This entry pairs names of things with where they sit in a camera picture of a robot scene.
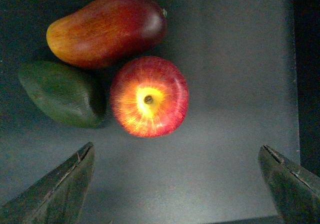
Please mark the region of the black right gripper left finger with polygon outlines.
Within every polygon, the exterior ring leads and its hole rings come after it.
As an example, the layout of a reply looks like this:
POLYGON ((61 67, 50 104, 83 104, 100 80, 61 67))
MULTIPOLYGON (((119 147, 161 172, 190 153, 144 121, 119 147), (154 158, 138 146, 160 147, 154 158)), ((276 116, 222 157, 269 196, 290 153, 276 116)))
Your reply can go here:
POLYGON ((89 142, 1 206, 1 223, 77 223, 94 170, 89 142))

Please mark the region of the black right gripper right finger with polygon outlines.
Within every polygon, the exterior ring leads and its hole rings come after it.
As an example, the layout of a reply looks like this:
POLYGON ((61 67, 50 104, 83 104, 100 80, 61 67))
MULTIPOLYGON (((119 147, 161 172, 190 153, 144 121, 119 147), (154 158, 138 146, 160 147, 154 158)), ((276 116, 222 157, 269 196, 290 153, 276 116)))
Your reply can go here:
POLYGON ((263 145, 258 153, 263 179, 285 223, 319 223, 320 178, 263 145))

